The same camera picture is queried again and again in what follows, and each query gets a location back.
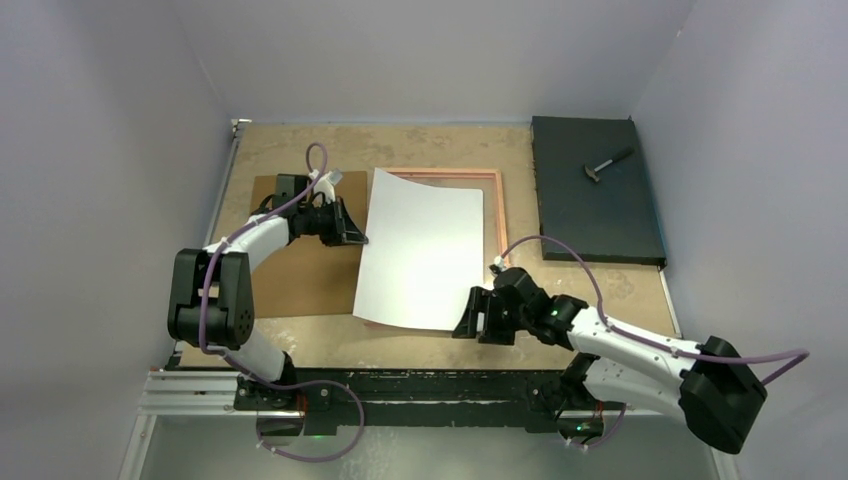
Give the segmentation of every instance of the beige table surface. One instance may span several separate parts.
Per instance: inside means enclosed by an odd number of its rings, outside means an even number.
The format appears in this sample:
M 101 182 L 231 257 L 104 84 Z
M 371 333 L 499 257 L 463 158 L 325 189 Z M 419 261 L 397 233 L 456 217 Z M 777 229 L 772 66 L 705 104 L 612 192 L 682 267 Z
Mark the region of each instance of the beige table surface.
M 250 125 L 239 147 L 213 238 L 244 224 L 257 175 L 305 172 L 304 151 L 323 142 L 330 168 L 498 168 L 503 174 L 510 241 L 539 233 L 530 129 L 527 126 L 322 126 Z M 320 161 L 320 155 L 313 157 Z M 545 262 L 538 242 L 519 246 L 514 265 L 527 269 L 549 294 L 567 293 L 595 304 L 586 274 L 570 262 Z M 655 267 L 593 265 L 607 313 L 639 327 L 675 335 L 660 275 Z M 561 369 L 574 354 L 519 333 L 514 346 L 480 345 L 449 335 L 369 327 L 352 315 L 258 319 L 256 328 L 298 367 Z M 223 362 L 187 347 L 183 366 Z

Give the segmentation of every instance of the wooden frame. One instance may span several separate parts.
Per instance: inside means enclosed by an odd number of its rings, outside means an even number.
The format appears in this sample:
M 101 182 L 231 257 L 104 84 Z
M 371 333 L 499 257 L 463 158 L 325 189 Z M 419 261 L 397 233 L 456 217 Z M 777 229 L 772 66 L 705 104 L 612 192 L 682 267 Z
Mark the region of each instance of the wooden frame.
M 495 184 L 495 231 L 498 236 L 498 254 L 509 246 L 506 239 L 506 209 L 503 198 L 503 178 L 496 168 L 385 168 L 386 172 L 401 178 L 459 178 L 488 179 Z

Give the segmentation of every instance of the cardboard sheet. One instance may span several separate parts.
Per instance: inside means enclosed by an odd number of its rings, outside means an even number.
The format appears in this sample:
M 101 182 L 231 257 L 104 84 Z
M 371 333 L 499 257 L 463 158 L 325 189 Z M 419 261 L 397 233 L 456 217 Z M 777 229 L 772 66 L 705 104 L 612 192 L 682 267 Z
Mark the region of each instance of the cardboard sheet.
M 483 192 L 374 171 L 353 314 L 396 327 L 453 330 L 483 281 Z
M 256 177 L 250 211 L 274 193 L 276 175 Z M 336 195 L 350 217 L 366 228 L 365 172 L 344 172 Z M 318 237 L 303 236 L 265 260 L 251 275 L 257 318 L 332 315 L 353 312 L 362 246 L 325 247 Z

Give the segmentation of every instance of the white paper sheet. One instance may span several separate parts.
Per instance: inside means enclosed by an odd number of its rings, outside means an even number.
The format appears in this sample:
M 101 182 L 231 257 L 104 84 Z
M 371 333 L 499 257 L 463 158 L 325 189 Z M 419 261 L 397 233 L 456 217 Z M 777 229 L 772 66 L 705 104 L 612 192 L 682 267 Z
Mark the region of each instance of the white paper sheet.
M 483 280 L 483 192 L 374 170 L 353 314 L 396 327 L 453 330 Z

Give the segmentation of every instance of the gray floor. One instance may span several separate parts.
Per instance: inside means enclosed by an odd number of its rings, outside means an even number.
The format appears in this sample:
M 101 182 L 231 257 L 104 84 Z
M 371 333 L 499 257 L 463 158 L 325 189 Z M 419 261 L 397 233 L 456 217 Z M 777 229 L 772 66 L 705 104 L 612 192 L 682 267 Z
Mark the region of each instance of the gray floor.
M 144 479 L 628 479 L 714 480 L 709 450 L 663 417 L 632 416 L 616 437 L 584 455 L 558 435 L 522 429 L 368 427 L 335 462 L 303 464 L 255 448 L 254 419 L 160 417 Z M 353 435 L 298 439 L 290 450 L 320 455 Z

